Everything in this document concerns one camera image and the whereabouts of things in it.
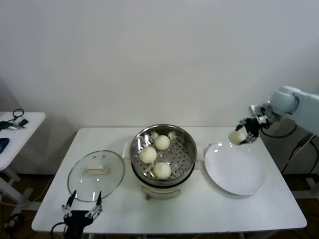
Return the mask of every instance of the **glass lid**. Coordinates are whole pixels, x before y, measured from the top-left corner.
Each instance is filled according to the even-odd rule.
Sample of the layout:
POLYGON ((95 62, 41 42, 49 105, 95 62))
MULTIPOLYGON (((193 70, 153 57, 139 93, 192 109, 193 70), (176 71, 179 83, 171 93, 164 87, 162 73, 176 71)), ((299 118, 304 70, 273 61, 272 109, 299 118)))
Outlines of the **glass lid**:
POLYGON ((102 198, 109 196, 121 183, 124 162, 112 151, 96 151, 79 160, 68 177, 68 189, 75 198, 83 202, 94 202, 101 192, 102 198))

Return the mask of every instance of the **blue object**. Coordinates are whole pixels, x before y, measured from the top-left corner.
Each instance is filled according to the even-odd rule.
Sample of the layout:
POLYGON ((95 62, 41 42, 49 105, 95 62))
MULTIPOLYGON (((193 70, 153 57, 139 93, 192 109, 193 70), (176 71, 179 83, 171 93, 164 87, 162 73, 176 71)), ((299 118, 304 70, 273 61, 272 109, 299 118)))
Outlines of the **blue object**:
POLYGON ((2 153, 2 151, 8 145, 9 141, 10 140, 8 138, 0 138, 0 153, 2 153))

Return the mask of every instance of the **pot handle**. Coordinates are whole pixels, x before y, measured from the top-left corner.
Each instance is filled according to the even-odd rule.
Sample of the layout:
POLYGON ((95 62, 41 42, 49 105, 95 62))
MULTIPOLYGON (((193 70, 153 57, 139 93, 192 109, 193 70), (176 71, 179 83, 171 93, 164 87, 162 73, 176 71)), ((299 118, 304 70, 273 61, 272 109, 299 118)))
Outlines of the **pot handle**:
POLYGON ((195 161, 195 167, 194 169, 200 170, 201 165, 203 164, 205 160, 205 155, 204 155, 204 145, 196 145, 197 148, 197 155, 196 155, 196 161, 195 161))
POLYGON ((130 146, 128 143, 125 143, 123 152, 122 152, 122 159, 128 158, 130 159, 130 146))

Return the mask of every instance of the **white robotic arm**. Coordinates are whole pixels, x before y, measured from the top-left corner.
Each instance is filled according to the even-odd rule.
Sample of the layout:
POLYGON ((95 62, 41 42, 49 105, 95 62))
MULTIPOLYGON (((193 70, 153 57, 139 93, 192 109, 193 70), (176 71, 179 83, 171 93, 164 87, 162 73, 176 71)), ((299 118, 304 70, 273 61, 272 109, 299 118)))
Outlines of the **white robotic arm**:
POLYGON ((245 127, 247 137, 236 140, 238 144, 253 143, 259 136, 261 128, 269 128, 272 123, 282 118, 289 118, 305 130, 319 135, 319 96, 308 94, 289 86, 282 86, 276 90, 271 99, 261 106, 250 106, 252 118, 240 121, 236 131, 245 127))

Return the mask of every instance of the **floor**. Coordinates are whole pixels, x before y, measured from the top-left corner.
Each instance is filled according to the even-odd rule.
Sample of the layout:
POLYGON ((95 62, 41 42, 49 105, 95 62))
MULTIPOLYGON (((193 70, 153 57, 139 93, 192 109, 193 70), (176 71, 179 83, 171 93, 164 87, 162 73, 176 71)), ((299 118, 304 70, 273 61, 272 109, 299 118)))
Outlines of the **floor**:
MULTIPOLYGON (((34 187, 34 192, 32 194, 31 200, 34 200, 38 195, 41 194, 50 177, 48 176, 21 176, 21 181, 19 183, 14 183, 14 188, 19 192, 23 192, 27 187, 34 187)), ((292 190, 306 190, 308 186, 304 181, 304 177, 301 176, 285 176, 285 180, 292 190)), ((45 194, 43 194, 37 201, 42 201, 45 194)), ((4 198, 5 203, 12 203, 8 197, 4 198)), ((301 207, 303 213, 306 215, 308 226, 306 229, 293 230, 293 231, 282 231, 278 232, 271 237, 271 239, 319 239, 319 203, 315 199, 302 199, 297 200, 299 206, 301 207)), ((8 238, 3 230, 3 219, 6 221, 10 216, 13 207, 0 205, 0 215, 1 215, 1 227, 0 227, 0 239, 8 238)), ((35 216, 35 212, 24 211, 23 212, 26 221, 24 222, 22 228, 17 232, 13 233, 11 239, 50 239, 48 233, 35 233, 31 229, 32 219, 35 216)), ((108 235, 109 239, 129 239, 129 235, 108 235)), ((102 235, 96 235, 95 239, 105 238, 102 235)), ((206 234, 206 235, 156 235, 153 238, 166 238, 166 239, 239 239, 238 234, 206 234)))

